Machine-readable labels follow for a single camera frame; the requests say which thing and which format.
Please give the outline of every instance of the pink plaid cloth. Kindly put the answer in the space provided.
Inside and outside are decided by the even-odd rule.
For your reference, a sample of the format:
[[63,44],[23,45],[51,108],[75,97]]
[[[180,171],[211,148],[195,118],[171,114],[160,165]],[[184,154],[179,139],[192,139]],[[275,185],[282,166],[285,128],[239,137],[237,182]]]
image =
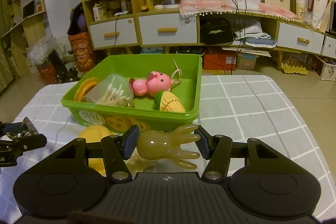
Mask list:
[[[238,1],[240,12],[245,12],[245,2]],[[194,15],[206,12],[234,12],[236,5],[231,0],[182,0],[180,4],[181,15]],[[246,12],[270,15],[299,21],[299,17],[291,11],[256,1],[247,2]]]

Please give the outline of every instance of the round sticker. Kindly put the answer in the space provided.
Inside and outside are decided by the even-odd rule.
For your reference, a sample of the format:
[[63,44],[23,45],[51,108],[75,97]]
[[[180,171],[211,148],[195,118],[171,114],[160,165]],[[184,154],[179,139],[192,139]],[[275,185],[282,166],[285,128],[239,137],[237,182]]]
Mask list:
[[97,124],[102,126],[105,123],[105,119],[103,118],[103,116],[99,115],[96,112],[89,112],[89,111],[85,111],[85,110],[80,110],[78,112],[78,114],[80,115],[80,117],[91,123],[91,124]]

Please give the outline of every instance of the white drawer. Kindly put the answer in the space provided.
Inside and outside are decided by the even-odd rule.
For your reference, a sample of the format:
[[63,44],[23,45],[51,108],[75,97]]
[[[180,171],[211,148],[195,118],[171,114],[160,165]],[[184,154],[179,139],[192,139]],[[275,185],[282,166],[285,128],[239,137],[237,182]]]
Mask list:
[[197,43],[195,16],[187,18],[180,14],[140,16],[139,22],[143,45]]
[[94,49],[102,47],[113,47],[116,37],[111,33],[119,33],[115,42],[116,46],[137,44],[134,19],[124,18],[116,21],[108,21],[90,26],[92,45]]
[[278,46],[320,54],[324,35],[305,28],[280,23]]
[[321,55],[336,58],[336,39],[325,36]]

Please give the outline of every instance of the green plastic bin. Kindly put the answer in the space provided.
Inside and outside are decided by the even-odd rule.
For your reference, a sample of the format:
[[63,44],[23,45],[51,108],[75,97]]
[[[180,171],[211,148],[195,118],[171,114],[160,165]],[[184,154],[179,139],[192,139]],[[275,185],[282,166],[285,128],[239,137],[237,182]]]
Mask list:
[[[91,103],[75,102],[74,96],[80,84],[87,78],[105,79],[112,73],[126,78],[146,78],[151,71],[172,75],[176,67],[182,70],[182,83],[173,85],[171,92],[182,102],[186,113],[174,113],[155,109],[154,99],[150,95],[135,97],[135,108],[101,106]],[[175,128],[191,124],[198,117],[202,76],[202,58],[192,54],[137,54],[115,55],[105,58],[62,98],[76,121],[84,126],[100,124],[113,132],[125,133],[133,124],[140,131],[161,130],[170,132]]]

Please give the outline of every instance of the orange bucket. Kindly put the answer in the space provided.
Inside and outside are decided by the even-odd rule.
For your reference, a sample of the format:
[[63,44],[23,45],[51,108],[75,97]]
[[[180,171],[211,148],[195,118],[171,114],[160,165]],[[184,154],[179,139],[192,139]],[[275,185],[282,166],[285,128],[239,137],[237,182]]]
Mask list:
[[82,32],[68,36],[78,70],[85,72],[91,70],[95,65],[95,53],[91,44],[90,34]]

